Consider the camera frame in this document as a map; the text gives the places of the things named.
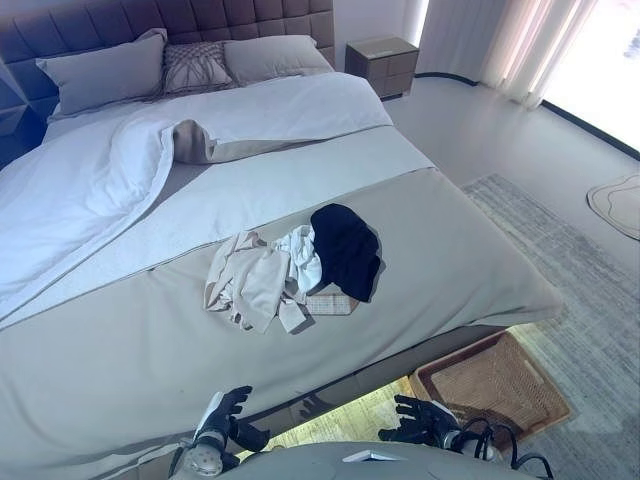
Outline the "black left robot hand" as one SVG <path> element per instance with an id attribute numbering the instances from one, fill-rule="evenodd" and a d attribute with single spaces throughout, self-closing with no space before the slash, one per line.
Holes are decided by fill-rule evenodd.
<path id="1" fill-rule="evenodd" d="M 227 393 L 216 392 L 196 428 L 192 442 L 196 444 L 208 436 L 221 452 L 226 450 L 229 439 L 251 452 L 264 449 L 270 440 L 270 431 L 259 430 L 248 421 L 237 418 L 252 390 L 252 386 L 246 385 Z"/>

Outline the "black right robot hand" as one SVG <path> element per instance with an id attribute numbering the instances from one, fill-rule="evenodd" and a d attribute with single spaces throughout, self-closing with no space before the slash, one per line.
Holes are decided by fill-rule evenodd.
<path id="1" fill-rule="evenodd" d="M 395 429 L 380 429 L 381 441 L 424 444 L 447 449 L 461 427 L 452 412 L 437 401 L 424 401 L 396 394 L 396 412 L 401 416 Z"/>

